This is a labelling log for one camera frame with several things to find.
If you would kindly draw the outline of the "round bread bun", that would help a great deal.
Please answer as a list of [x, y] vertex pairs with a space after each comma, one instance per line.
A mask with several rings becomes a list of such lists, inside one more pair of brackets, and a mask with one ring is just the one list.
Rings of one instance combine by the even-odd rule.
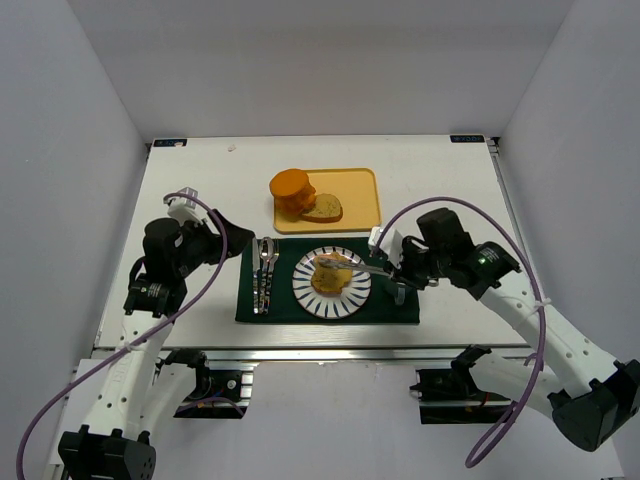
[[337, 252], [333, 252], [332, 254], [317, 256], [316, 263], [319, 267], [323, 268], [348, 269], [349, 260]]

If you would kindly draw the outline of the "metal tongs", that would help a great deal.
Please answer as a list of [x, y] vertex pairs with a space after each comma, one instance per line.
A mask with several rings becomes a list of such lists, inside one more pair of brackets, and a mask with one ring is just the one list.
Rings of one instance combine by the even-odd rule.
[[348, 269], [337, 269], [337, 270], [351, 270], [357, 272], [365, 272], [370, 275], [378, 275], [386, 278], [390, 278], [392, 276], [391, 273], [386, 272], [382, 267], [376, 267], [367, 265], [366, 263], [354, 263], [350, 262], [348, 264]]

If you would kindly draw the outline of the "seeded bread slice back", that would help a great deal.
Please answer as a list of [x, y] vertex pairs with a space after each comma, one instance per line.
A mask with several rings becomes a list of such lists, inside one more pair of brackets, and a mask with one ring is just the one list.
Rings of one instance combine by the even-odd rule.
[[337, 252], [319, 255], [313, 259], [315, 270], [311, 277], [311, 284], [315, 291], [321, 294], [340, 294], [342, 289], [350, 283], [353, 271], [322, 266], [320, 258], [331, 258], [342, 262], [347, 262], [348, 259]]

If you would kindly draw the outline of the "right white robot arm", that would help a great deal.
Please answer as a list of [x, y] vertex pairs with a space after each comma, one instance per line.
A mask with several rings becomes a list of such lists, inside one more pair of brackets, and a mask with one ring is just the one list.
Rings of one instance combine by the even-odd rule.
[[387, 225], [369, 245], [386, 256], [392, 279], [417, 290], [446, 279], [504, 320], [534, 350], [530, 366], [491, 349], [466, 348], [452, 363], [469, 385], [514, 399], [550, 418], [574, 446], [596, 451], [639, 411], [639, 362], [598, 347], [541, 297], [524, 264], [499, 244], [476, 244], [448, 208], [417, 220], [420, 237]]

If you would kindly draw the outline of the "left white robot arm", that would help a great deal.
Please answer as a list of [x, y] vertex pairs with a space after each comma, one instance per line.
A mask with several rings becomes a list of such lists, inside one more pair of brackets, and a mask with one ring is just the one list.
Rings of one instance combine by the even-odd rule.
[[144, 254], [132, 266], [115, 361], [77, 431], [62, 434], [58, 454], [72, 479], [149, 479], [153, 446], [163, 424], [193, 392], [208, 369], [197, 350], [159, 353], [187, 295], [186, 279], [201, 265], [218, 266], [240, 255], [254, 232], [218, 211], [199, 218], [189, 206], [145, 226]]

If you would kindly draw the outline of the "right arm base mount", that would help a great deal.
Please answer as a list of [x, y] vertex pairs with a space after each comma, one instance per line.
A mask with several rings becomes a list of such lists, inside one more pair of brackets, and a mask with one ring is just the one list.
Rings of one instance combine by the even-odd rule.
[[490, 348], [472, 345], [447, 368], [416, 371], [409, 392], [419, 403], [422, 425], [492, 424], [507, 411], [509, 399], [480, 390], [471, 377], [471, 368], [488, 353]]

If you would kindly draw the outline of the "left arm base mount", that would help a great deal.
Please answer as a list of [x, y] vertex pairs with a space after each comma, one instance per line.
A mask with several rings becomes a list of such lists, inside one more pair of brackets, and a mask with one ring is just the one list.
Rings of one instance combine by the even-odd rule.
[[176, 410], [175, 418], [241, 419], [244, 416], [253, 386], [252, 367], [209, 360], [200, 350], [178, 349], [157, 359], [154, 380], [172, 364], [186, 365], [194, 378], [194, 389]]

